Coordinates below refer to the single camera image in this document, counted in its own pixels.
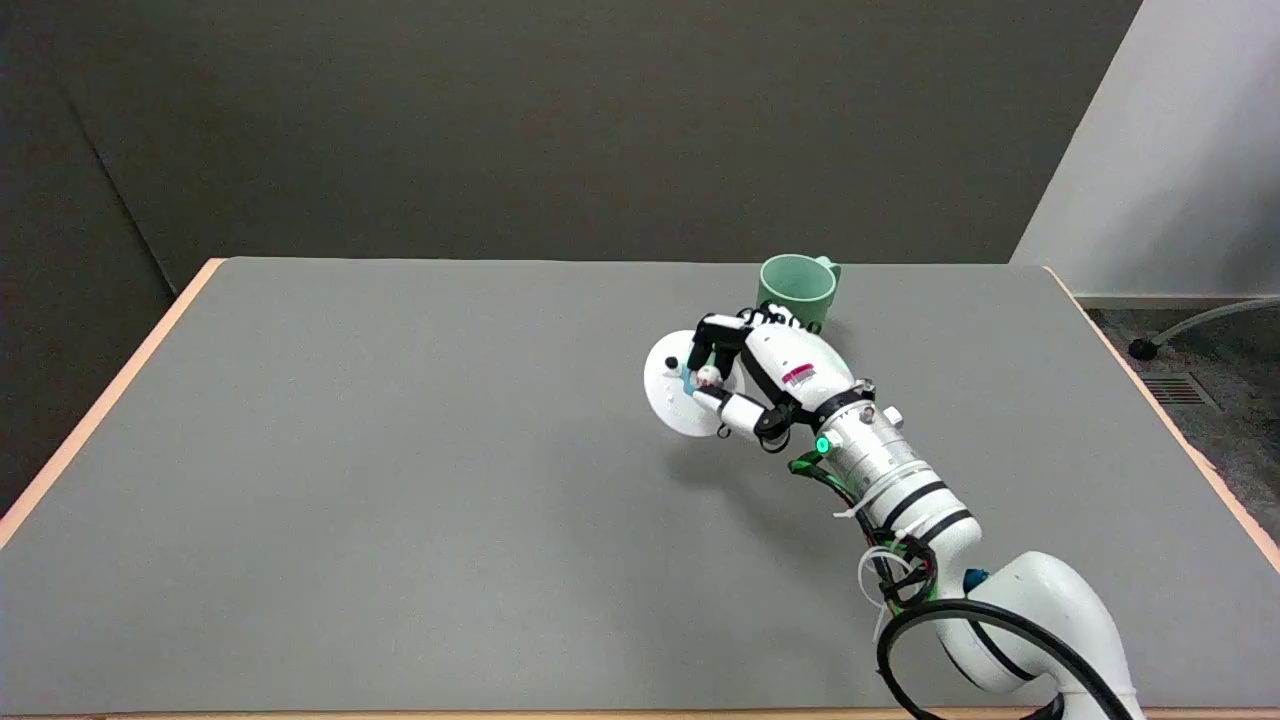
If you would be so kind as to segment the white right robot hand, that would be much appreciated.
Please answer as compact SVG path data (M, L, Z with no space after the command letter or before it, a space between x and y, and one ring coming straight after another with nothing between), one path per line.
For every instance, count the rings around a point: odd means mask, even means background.
M705 315L685 368L695 405L768 454L788 445L795 425L822 436L845 413L868 425L879 420L870 382L856 378L813 324L776 304Z

